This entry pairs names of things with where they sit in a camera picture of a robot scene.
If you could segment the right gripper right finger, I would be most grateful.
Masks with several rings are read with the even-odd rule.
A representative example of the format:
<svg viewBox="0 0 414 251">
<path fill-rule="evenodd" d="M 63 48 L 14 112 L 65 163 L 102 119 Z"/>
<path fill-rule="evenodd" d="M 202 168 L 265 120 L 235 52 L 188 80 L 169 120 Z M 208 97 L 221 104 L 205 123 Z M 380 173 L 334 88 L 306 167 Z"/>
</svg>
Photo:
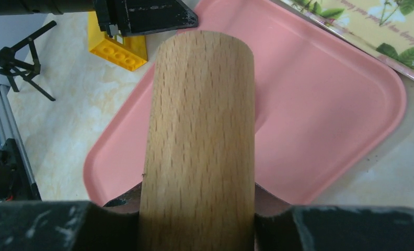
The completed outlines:
<svg viewBox="0 0 414 251">
<path fill-rule="evenodd" d="M 255 185 L 256 250 L 414 250 L 414 209 L 291 205 Z"/>
</svg>

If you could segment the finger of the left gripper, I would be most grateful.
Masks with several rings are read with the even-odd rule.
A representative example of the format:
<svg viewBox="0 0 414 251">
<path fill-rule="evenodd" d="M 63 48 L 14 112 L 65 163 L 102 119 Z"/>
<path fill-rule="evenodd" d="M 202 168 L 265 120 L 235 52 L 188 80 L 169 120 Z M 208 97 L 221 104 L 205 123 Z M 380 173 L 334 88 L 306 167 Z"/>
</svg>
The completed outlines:
<svg viewBox="0 0 414 251">
<path fill-rule="evenodd" d="M 179 0 L 93 1 L 98 25 L 108 36 L 150 35 L 196 28 L 198 15 Z"/>
</svg>

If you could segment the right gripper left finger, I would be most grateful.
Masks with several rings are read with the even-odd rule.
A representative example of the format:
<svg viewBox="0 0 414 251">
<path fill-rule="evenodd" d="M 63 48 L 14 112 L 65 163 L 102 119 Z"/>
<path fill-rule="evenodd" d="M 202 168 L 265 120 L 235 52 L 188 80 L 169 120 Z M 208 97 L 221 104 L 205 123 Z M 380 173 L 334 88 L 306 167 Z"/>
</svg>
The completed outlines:
<svg viewBox="0 0 414 251">
<path fill-rule="evenodd" d="M 0 250 L 136 250 L 142 185 L 91 201 L 0 202 Z"/>
</svg>

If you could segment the wooden rolling pin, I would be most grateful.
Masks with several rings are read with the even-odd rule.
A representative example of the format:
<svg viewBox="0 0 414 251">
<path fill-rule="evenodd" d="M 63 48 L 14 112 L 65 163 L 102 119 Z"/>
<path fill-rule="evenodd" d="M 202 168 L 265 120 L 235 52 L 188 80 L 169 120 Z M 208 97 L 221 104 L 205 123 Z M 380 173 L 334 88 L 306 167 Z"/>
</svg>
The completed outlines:
<svg viewBox="0 0 414 251">
<path fill-rule="evenodd" d="M 163 42 L 139 209 L 139 250 L 253 250 L 254 56 L 192 30 Z"/>
</svg>

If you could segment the pink plastic tray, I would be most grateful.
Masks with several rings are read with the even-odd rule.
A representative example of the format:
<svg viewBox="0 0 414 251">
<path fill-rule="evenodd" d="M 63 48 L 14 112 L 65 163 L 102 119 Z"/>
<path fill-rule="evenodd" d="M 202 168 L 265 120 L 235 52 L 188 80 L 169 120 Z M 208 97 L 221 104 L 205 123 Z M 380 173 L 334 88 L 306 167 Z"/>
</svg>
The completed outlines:
<svg viewBox="0 0 414 251">
<path fill-rule="evenodd" d="M 200 1 L 201 30 L 255 58 L 256 182 L 291 204 L 314 200 L 380 144 L 406 110 L 390 68 L 272 1 Z"/>
</svg>

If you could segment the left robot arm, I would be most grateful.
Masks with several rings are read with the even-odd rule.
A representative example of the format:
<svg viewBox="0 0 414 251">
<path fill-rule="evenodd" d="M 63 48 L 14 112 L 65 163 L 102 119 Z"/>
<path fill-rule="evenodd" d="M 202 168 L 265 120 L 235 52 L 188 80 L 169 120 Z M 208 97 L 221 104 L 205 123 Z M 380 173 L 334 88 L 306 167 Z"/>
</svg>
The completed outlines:
<svg viewBox="0 0 414 251">
<path fill-rule="evenodd" d="M 196 28 L 198 15 L 178 0 L 0 0 L 0 16 L 95 12 L 108 36 L 149 35 Z"/>
</svg>

